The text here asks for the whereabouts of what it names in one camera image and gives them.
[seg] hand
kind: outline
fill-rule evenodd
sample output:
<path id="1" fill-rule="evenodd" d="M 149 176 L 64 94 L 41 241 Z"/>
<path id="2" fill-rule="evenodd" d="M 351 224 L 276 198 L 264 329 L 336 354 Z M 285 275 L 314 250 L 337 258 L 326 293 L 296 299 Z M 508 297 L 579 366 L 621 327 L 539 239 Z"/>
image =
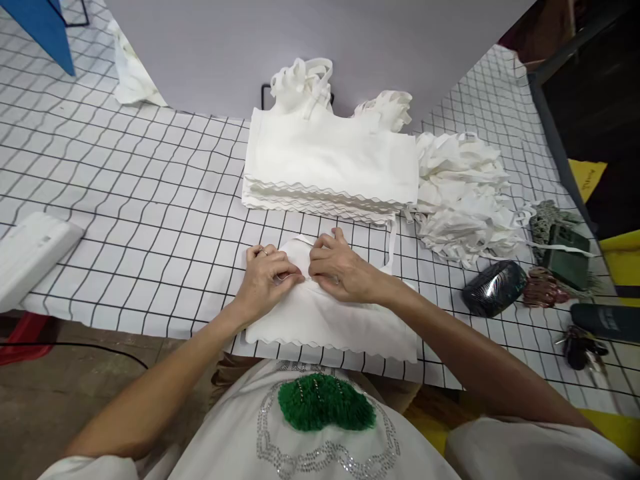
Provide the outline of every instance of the hand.
<path id="1" fill-rule="evenodd" d="M 382 303 L 396 279 L 351 250 L 340 227 L 331 231 L 335 238 L 324 233 L 315 241 L 309 253 L 309 275 L 340 301 Z"/>
<path id="2" fill-rule="evenodd" d="M 289 262 L 287 254 L 273 245 L 248 248 L 245 278 L 232 302 L 242 310 L 242 328 L 268 314 L 282 297 L 304 280 L 304 275 Z"/>

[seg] table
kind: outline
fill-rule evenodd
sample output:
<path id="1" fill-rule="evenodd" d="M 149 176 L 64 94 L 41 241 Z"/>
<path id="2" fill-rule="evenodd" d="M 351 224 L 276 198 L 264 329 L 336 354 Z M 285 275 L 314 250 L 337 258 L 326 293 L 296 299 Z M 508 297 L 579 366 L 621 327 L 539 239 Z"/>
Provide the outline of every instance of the table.
<path id="1" fill-rule="evenodd" d="M 382 266 L 388 235 L 369 225 L 242 206 L 248 121 L 146 103 L 120 106 L 110 95 L 117 84 L 106 32 L 111 14 L 103 0 L 88 7 L 91 26 L 68 30 L 76 79 L 6 12 L 0 15 L 0 235 L 34 211 L 86 229 L 22 308 L 95 328 L 188 338 L 233 300 L 250 245 L 282 245 L 339 225 L 354 250 Z M 80 3 L 68 5 L 69 12 L 80 15 Z M 559 182 L 526 82 L 514 55 L 494 46 L 422 120 L 421 130 L 473 131 L 500 149 L 514 207 L 553 199 L 577 212 Z M 395 275 L 504 346 L 576 407 L 640 417 L 640 347 L 610 345 L 611 385 L 594 385 L 566 366 L 554 344 L 570 324 L 570 303 L 543 310 L 516 302 L 498 318 L 470 316 L 461 288 L 489 261 L 481 259 L 474 270 L 446 262 L 420 246 L 413 225 L 399 221 Z M 586 225 L 580 230 L 599 252 Z M 525 270 L 532 266 L 531 250 L 522 248 L 517 261 Z M 591 268 L 607 286 L 593 300 L 616 302 L 602 256 Z M 242 333 L 228 351 L 461 388 L 426 343 L 416 348 L 419 361 L 411 364 L 320 347 L 248 344 Z"/>

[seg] yellow paper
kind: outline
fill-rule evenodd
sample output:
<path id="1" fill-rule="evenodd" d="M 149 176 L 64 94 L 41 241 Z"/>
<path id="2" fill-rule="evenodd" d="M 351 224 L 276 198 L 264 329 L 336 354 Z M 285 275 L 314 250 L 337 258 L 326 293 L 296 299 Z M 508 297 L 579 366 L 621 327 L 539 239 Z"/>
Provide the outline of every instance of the yellow paper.
<path id="1" fill-rule="evenodd" d="M 582 201 L 586 202 L 600 181 L 607 164 L 604 162 L 582 162 L 569 159 L 569 166 L 580 189 Z"/>

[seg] white cloth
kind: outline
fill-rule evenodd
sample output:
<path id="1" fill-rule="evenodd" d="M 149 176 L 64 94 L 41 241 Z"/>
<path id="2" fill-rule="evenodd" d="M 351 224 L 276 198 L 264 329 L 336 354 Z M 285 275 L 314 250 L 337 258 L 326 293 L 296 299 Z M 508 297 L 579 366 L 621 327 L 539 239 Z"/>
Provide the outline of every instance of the white cloth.
<path id="1" fill-rule="evenodd" d="M 281 248 L 306 276 L 305 282 L 296 285 L 273 310 L 247 328 L 247 342 L 262 340 L 364 351 L 416 363 L 417 336 L 391 310 L 373 304 L 340 302 L 309 277 L 312 246 L 313 242 L 299 235 Z M 391 262 L 383 270 L 390 273 Z"/>
<path id="2" fill-rule="evenodd" d="M 330 60 L 296 59 L 271 81 L 275 106 L 251 117 L 242 202 L 383 224 L 417 200 L 415 138 L 396 133 L 411 96 L 384 91 L 335 116 Z"/>
<path id="3" fill-rule="evenodd" d="M 530 205 L 512 211 L 502 195 L 509 175 L 500 152 L 474 135 L 423 133 L 418 137 L 420 188 L 417 236 L 441 257 L 466 267 L 478 256 L 509 256 L 523 242 L 518 231 L 535 214 Z"/>
<path id="4" fill-rule="evenodd" d="M 310 370 L 310 365 L 277 360 L 254 366 L 207 414 L 177 464 L 175 456 L 165 457 L 157 464 L 164 462 L 161 468 L 147 474 L 136 469 L 131 459 L 71 457 L 56 462 L 39 480 L 353 480 L 363 478 L 358 475 L 362 470 L 345 461 L 362 465 L 383 454 L 389 445 L 395 455 L 389 456 L 388 468 L 370 478 L 459 479 L 452 466 L 467 480 L 605 480 L 634 478 L 640 471 L 621 450 L 592 431 L 492 419 L 468 423 L 449 435 L 446 457 L 450 465 L 402 415 L 369 396 L 376 412 L 374 429 L 348 432 L 329 426 L 320 432 L 301 433 L 284 421 L 277 389 L 280 382 Z M 346 379 L 339 369 L 335 376 Z M 330 449 L 335 456 L 312 455 L 306 467 L 302 461 L 287 461 L 330 445 L 337 446 Z M 280 472 L 273 461 L 278 453 Z M 322 468 L 314 468 L 315 461 L 325 459 Z"/>
<path id="5" fill-rule="evenodd" d="M 120 26 L 115 20 L 109 22 L 107 27 L 113 35 L 113 48 L 115 50 L 115 68 L 118 72 L 118 86 L 113 95 L 118 102 L 126 105 L 140 100 L 148 100 L 161 107 L 166 107 L 158 88 L 147 73 L 146 68 L 133 51 L 133 47 L 127 40 Z"/>

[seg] keys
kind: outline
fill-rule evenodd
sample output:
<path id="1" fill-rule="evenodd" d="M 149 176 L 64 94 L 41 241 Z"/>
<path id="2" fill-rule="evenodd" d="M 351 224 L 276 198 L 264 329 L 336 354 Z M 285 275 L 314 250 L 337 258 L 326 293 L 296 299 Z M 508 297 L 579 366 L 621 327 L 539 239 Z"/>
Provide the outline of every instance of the keys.
<path id="1" fill-rule="evenodd" d="M 563 354 L 569 366 L 574 370 L 584 370 L 588 367 L 591 379 L 597 387 L 594 374 L 599 373 L 604 376 L 607 374 L 602 361 L 602 357 L 609 353 L 606 344 L 575 325 L 570 326 L 562 338 L 555 342 L 556 345 L 561 343 L 564 344 Z"/>

